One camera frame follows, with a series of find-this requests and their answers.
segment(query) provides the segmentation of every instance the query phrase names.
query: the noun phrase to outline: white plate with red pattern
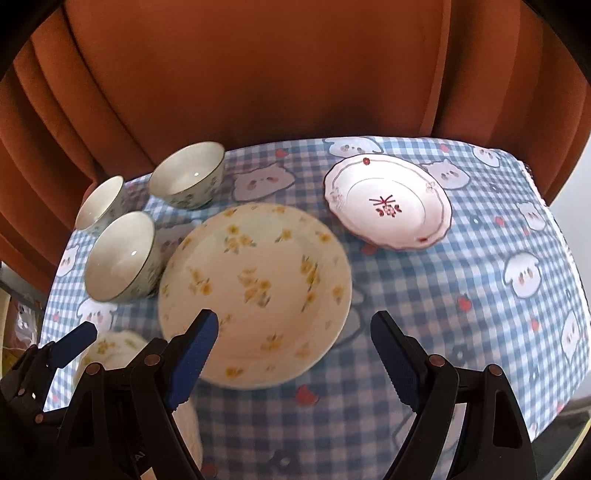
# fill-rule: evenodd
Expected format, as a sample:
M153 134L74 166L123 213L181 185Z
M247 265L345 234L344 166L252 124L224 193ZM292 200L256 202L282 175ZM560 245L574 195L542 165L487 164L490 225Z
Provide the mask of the white plate with red pattern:
M338 162L324 178L324 198L348 231L379 247L431 247L452 222L452 206L435 179L389 155Z

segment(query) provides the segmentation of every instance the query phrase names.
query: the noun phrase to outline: screw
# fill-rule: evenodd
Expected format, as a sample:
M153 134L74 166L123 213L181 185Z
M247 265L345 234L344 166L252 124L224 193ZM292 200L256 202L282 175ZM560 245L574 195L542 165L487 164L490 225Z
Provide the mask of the screw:
M503 369L496 364L489 365L488 371L495 377L500 377L503 374Z
M442 367L445 365L445 359L441 355L430 355L429 363L434 367Z
M160 362L160 356L157 353L151 353L146 358L144 358L144 363L149 367L153 367L154 365L158 365Z
M96 375L100 371L100 364L97 362L91 363L86 367L86 373L89 375Z

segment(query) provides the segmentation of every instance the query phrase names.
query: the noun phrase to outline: yellow floral plate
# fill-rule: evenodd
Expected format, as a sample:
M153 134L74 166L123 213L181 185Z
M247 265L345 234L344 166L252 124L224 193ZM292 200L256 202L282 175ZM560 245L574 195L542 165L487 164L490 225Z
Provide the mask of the yellow floral plate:
M334 344L351 302L351 268L332 232L301 210L248 203L193 230L160 282L165 338L184 333L201 309L219 336L201 378L265 388L311 368Z

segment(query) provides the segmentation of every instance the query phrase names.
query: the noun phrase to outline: gingham tablecloth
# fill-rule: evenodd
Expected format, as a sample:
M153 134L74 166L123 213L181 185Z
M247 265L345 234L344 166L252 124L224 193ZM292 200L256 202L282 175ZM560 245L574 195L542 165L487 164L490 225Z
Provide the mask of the gingham tablecloth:
M345 232L329 213L324 175L342 157L371 151L422 164L446 189L453 218L440 243L424 251L375 249ZM472 145L427 138L259 145L227 154L220 192L194 212L149 197L148 176L128 183L130 208L148 212L173 248L175 237L193 226L171 227L198 224L237 199L263 197L317 216L338 236L351 263L355 295L345 331L309 372L259 391L198 382L194 397L207 478L382 478L414 416L400 403L369 338L368 322L381 309L428 353L440 353L456 366L500 364L532 438L552 421L589 368L589 311L564 238L525 167L495 152L498 166L494 159L479 159ZM147 339L159 336L156 296L98 307L87 299L83 270L93 243L81 232L70 238L41 344L88 318ZM516 258L525 277L511 264ZM528 275L535 280L536 274L539 287L523 298ZM77 362L56 374L46 410L69 402ZM461 421L461 414L454 416L436 478L449 468Z

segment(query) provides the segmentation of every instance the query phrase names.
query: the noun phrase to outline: bowl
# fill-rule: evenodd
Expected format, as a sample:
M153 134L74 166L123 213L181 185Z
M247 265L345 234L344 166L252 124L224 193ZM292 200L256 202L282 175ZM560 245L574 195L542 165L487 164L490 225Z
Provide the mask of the bowl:
M175 208L205 205L222 183L225 154L223 145L216 142L182 148L156 167L148 182L150 195Z
M125 182L122 176L101 183L80 207L74 224L77 230L99 236L124 213Z
M145 297L163 269L154 222L144 212L117 218L98 237L84 271L84 284L96 301L127 303Z

